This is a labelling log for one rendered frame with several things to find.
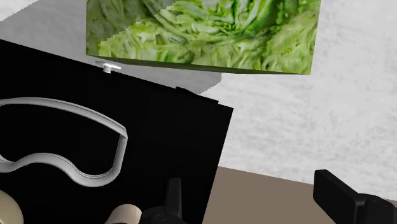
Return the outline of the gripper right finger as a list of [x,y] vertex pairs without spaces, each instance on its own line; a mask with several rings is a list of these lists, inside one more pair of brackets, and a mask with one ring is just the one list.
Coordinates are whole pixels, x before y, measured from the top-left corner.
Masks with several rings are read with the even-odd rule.
[[397,224],[397,207],[358,193],[326,169],[314,172],[313,199],[335,224]]

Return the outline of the beige cylinder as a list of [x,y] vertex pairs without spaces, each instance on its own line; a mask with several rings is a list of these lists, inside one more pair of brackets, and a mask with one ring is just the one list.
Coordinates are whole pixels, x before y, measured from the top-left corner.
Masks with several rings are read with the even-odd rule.
[[142,211],[135,205],[122,204],[117,206],[104,224],[139,224]]

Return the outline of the beige round object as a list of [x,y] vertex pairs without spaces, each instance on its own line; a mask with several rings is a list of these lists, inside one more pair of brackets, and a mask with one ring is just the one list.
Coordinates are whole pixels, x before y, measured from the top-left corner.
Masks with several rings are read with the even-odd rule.
[[0,224],[24,224],[22,210],[6,192],[0,190]]

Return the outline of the white curved band loop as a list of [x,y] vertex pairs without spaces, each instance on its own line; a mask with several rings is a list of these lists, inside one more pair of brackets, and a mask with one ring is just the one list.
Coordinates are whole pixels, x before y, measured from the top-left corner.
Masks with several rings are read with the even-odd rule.
[[109,171],[103,174],[91,175],[84,173],[80,171],[70,160],[53,153],[33,153],[15,162],[7,160],[2,155],[0,155],[0,173],[13,172],[19,168],[35,163],[48,164],[66,173],[67,176],[69,176],[75,183],[86,187],[105,186],[114,181],[119,175],[122,169],[123,158],[128,142],[127,130],[120,123],[90,108],[57,99],[48,99],[41,97],[17,97],[0,100],[0,106],[8,104],[28,104],[68,111],[103,124],[104,126],[119,133],[120,137],[118,140],[113,166],[112,168],[110,168]]

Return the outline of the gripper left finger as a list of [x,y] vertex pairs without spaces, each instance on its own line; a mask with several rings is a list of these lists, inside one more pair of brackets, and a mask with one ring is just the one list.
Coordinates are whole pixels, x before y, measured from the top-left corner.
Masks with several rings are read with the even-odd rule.
[[180,178],[168,180],[164,205],[145,210],[141,215],[140,224],[188,224],[182,218]]

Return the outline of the green leaf-patterned robot stand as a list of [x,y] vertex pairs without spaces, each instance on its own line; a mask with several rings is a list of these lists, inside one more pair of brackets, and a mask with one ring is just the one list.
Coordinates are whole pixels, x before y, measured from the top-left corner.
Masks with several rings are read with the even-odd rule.
[[125,64],[309,74],[321,0],[86,0],[86,53]]

